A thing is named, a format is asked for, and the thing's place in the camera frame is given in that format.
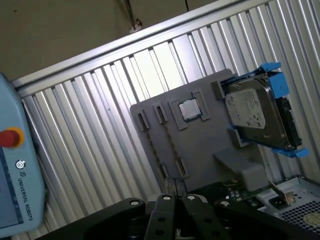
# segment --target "blue plastic bracket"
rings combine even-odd
[[[294,150],[294,151],[272,148],[272,152],[284,155],[284,156],[291,158],[291,159],[303,158],[303,157],[306,157],[310,153],[309,149],[307,149],[307,148]]]

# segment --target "metal bolt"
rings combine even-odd
[[[189,200],[191,200],[191,201],[192,201],[193,199],[196,199],[195,196],[187,196],[186,198],[189,199]]]
[[[130,204],[133,205],[133,206],[135,206],[135,205],[138,205],[138,204],[139,204],[139,201],[134,200],[134,201],[130,202]]]
[[[230,205],[230,203],[227,202],[227,201],[222,201],[222,202],[220,202],[220,204],[225,206],[225,207]]]

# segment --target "screw hole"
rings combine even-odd
[[[204,219],[204,221],[205,221],[207,224],[211,224],[211,223],[212,223],[212,219],[210,219],[210,218],[206,218],[206,219]]]
[[[214,237],[219,237],[220,236],[220,232],[218,232],[218,231],[212,231],[212,236],[214,236]]]
[[[155,234],[158,236],[162,236],[165,232],[163,230],[156,230]]]

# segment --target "gray plastic block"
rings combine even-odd
[[[254,144],[243,148],[233,145],[228,133],[230,121],[226,105],[215,97],[212,88],[212,83],[233,76],[231,70],[226,69],[130,108],[142,146],[161,186],[165,183],[159,168],[165,168],[168,177],[184,178],[188,191],[192,191],[235,176],[214,160],[215,152],[230,148],[246,157],[252,155]],[[180,105],[194,99],[201,115],[185,119]],[[162,121],[159,109],[165,122]],[[260,152],[254,151],[252,157],[261,159]]]
[[[213,155],[216,160],[240,176],[248,191],[252,192],[269,184],[263,165],[239,155],[233,149],[227,148]]]
[[[231,141],[232,141],[234,146],[236,146],[238,148],[243,148],[243,147],[248,146],[250,144],[250,142],[241,140],[239,132],[238,132],[237,129],[228,128],[227,131],[229,133],[229,136],[230,136]]]

